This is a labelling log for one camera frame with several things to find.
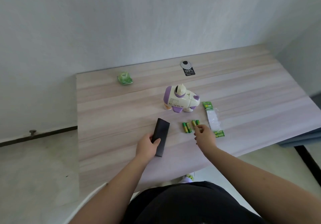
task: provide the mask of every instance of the black sticker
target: black sticker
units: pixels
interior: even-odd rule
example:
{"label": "black sticker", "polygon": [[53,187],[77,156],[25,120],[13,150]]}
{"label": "black sticker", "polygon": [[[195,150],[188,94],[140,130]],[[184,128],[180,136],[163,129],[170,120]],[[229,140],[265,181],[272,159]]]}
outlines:
{"label": "black sticker", "polygon": [[183,69],[186,76],[195,75],[193,67],[190,69]]}

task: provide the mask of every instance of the black remote control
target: black remote control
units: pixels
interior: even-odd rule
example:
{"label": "black remote control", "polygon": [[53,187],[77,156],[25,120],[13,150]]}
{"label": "black remote control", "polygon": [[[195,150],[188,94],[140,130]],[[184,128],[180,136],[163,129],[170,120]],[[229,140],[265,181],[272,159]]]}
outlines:
{"label": "black remote control", "polygon": [[159,118],[157,120],[154,134],[153,134],[153,137],[151,138],[152,143],[154,143],[155,140],[160,138],[160,144],[157,147],[155,156],[159,156],[159,157],[163,156],[166,137],[167,137],[167,133],[168,133],[169,128],[170,128],[169,122],[166,122],[165,120],[162,120],[161,118]]}

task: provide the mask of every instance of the black shirt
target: black shirt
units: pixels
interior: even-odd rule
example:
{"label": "black shirt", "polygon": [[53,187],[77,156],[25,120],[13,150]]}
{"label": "black shirt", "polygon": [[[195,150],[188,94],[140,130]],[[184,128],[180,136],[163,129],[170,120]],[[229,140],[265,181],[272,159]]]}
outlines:
{"label": "black shirt", "polygon": [[210,182],[147,189],[127,207],[123,224],[134,223],[266,223]]}

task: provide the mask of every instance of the toy robot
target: toy robot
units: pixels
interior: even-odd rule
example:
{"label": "toy robot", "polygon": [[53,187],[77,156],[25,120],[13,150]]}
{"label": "toy robot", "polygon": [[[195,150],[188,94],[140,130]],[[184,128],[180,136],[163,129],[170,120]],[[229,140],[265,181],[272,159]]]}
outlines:
{"label": "toy robot", "polygon": [[181,84],[178,86],[168,86],[164,94],[164,106],[166,110],[173,109],[174,112],[180,113],[192,112],[200,103],[200,97],[186,89]]}

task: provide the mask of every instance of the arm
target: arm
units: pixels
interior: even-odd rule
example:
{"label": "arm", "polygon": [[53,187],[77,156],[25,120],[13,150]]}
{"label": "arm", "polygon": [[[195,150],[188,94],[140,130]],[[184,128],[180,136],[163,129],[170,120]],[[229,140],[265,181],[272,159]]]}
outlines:
{"label": "arm", "polygon": [[102,188],[69,224],[116,224],[122,220],[144,169],[156,153],[161,139],[154,144],[146,134],[138,142],[136,156]]}
{"label": "arm", "polygon": [[321,223],[321,202],[312,194],[220,150],[215,145],[215,135],[206,125],[198,125],[195,135],[197,145],[207,159],[265,220],[271,223]]}

